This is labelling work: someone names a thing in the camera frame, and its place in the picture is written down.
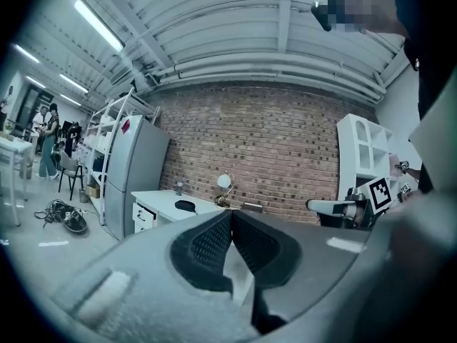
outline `white desk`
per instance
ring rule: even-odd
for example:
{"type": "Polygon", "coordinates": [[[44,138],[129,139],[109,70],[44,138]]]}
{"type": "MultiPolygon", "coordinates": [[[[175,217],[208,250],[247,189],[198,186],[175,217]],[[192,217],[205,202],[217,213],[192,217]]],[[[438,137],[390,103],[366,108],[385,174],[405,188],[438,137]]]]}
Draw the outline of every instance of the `white desk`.
{"type": "Polygon", "coordinates": [[[135,221],[135,232],[195,216],[193,212],[177,209],[174,206],[176,201],[193,202],[198,214],[208,214],[222,209],[217,207],[214,202],[188,196],[187,194],[177,196],[174,190],[132,192],[131,194],[136,198],[132,213],[135,221]]]}
{"type": "MultiPolygon", "coordinates": [[[[15,196],[15,186],[14,186],[14,166],[19,162],[22,163],[22,177],[24,183],[24,200],[27,200],[27,176],[26,176],[26,166],[27,159],[30,157],[29,152],[31,150],[31,143],[25,142],[20,139],[14,138],[13,141],[9,141],[3,137],[0,137],[0,160],[2,158],[7,158],[7,164],[9,165],[9,174],[10,174],[10,194],[11,194],[11,208],[13,209],[14,223],[16,226],[21,226],[21,222],[17,216],[16,209],[16,196],[15,196]],[[22,156],[21,161],[16,160],[16,155],[22,156]]],[[[1,173],[0,173],[0,193],[1,193],[1,173]]]]}

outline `white chair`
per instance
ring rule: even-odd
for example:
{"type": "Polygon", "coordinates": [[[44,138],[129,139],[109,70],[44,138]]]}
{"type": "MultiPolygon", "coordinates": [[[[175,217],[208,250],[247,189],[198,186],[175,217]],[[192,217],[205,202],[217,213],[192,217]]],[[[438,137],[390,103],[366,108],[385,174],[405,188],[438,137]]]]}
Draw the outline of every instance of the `white chair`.
{"type": "Polygon", "coordinates": [[[69,178],[69,186],[70,186],[70,201],[73,199],[73,190],[74,184],[76,183],[76,178],[80,178],[81,180],[81,188],[84,188],[83,185],[83,167],[82,165],[78,164],[78,161],[75,159],[70,159],[69,156],[64,151],[60,151],[60,166],[62,168],[62,173],[60,176],[59,182],[59,193],[60,188],[62,185],[62,178],[64,174],[67,175],[69,178]]]}

